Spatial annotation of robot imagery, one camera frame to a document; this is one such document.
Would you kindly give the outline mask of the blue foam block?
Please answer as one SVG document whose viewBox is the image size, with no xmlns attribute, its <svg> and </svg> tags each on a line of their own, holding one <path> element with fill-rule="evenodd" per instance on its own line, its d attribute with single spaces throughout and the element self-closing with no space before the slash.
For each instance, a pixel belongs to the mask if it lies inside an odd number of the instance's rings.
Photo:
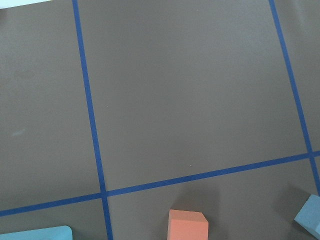
<svg viewBox="0 0 320 240">
<path fill-rule="evenodd" d="M 294 220 L 313 235 L 320 239 L 320 197 L 311 194 Z"/>
</svg>

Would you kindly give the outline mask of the teal plastic bin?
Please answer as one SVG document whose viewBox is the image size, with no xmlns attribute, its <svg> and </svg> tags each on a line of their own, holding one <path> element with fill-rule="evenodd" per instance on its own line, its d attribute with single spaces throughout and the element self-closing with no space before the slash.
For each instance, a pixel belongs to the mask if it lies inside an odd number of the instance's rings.
<svg viewBox="0 0 320 240">
<path fill-rule="evenodd" d="M 73 240 L 72 229 L 67 226 L 56 226 L 41 229 L 25 230 L 0 235 L 1 240 Z"/>
</svg>

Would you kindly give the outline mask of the orange foam block left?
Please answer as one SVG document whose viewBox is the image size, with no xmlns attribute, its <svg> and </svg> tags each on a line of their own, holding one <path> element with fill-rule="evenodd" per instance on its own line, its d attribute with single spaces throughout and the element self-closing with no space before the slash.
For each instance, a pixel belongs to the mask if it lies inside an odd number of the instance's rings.
<svg viewBox="0 0 320 240">
<path fill-rule="evenodd" d="M 168 240 L 207 240 L 209 222 L 202 212 L 169 210 Z"/>
</svg>

